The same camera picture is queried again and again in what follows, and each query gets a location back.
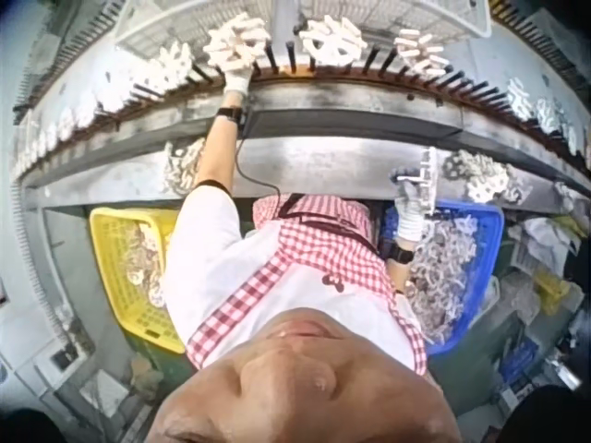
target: white shirt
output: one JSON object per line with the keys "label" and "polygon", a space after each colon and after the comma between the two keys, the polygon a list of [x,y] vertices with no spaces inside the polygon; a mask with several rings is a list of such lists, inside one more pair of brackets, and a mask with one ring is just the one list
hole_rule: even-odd
{"label": "white shirt", "polygon": [[[163,278],[164,300],[185,345],[199,325],[273,256],[281,223],[269,221],[242,239],[238,212],[226,193],[201,186],[187,197],[171,237]],[[293,264],[208,355],[204,366],[250,339],[277,314],[309,307],[333,317],[413,370],[411,343],[387,303],[354,284],[347,283],[337,293],[334,286],[321,282],[322,277],[318,269]]]}

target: black cable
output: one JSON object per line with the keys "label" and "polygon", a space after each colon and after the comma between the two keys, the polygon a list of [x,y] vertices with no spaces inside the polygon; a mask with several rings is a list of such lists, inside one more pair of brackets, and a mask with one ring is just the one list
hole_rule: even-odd
{"label": "black cable", "polygon": [[242,176],[242,178],[244,178],[245,180],[248,180],[251,183],[254,183],[255,185],[269,187],[275,191],[275,193],[277,194],[277,201],[275,202],[275,209],[273,210],[273,215],[271,217],[271,219],[274,219],[275,217],[277,217],[277,210],[279,209],[279,201],[281,199],[281,189],[279,189],[279,187],[277,187],[276,185],[274,185],[272,183],[261,182],[260,180],[257,180],[256,178],[252,178],[252,177],[244,174],[244,172],[242,171],[242,168],[240,167],[240,162],[238,161],[238,155],[240,154],[240,151],[242,150],[242,145],[244,145],[244,142],[247,140],[248,136],[250,135],[250,129],[251,129],[251,125],[249,125],[250,122],[251,122],[251,118],[250,118],[250,114],[248,114],[247,120],[244,123],[244,131],[242,132],[242,140],[240,141],[238,148],[236,148],[234,162],[236,165],[236,170],[238,171],[240,176]]}

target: yellow container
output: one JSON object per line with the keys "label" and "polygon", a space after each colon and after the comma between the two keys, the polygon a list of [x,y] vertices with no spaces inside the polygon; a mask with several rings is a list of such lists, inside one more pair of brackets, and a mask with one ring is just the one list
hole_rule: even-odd
{"label": "yellow container", "polygon": [[103,284],[119,324],[142,339],[174,353],[183,353],[185,346],[176,335],[168,311],[152,305],[148,295],[128,280],[124,264],[129,230],[144,222],[158,233],[158,259],[160,269],[164,270],[164,246],[175,228],[177,216],[177,210],[97,208],[90,214],[90,232]]}
{"label": "yellow container", "polygon": [[558,311],[562,299],[571,290],[571,285],[545,270],[536,272],[534,283],[541,300],[542,310],[546,315],[553,316]]}

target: wristwatch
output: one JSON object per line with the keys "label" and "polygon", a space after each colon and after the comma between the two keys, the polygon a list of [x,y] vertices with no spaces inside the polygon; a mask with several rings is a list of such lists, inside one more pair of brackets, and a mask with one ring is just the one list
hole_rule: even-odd
{"label": "wristwatch", "polygon": [[413,251],[407,251],[406,249],[402,249],[396,243],[396,240],[392,242],[392,248],[390,249],[390,254],[388,254],[388,258],[391,258],[396,263],[400,263],[401,265],[407,265],[413,258],[415,258],[415,253]]}
{"label": "wristwatch", "polygon": [[220,108],[218,109],[216,116],[218,115],[223,115],[239,126],[242,124],[242,108]]}

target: checkered apron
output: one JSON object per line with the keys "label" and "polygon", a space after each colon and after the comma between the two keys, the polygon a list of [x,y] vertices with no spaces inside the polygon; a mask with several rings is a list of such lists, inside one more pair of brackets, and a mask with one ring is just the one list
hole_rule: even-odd
{"label": "checkered apron", "polygon": [[392,282],[371,244],[369,211],[364,205],[332,196],[292,194],[258,200],[253,220],[260,229],[270,220],[281,219],[279,248],[265,266],[219,306],[187,344],[187,355],[196,367],[252,310],[294,264],[324,273],[322,282],[341,293],[345,284],[363,287],[385,300],[395,321],[411,343],[415,371],[427,370],[427,355],[420,331],[396,309]]}

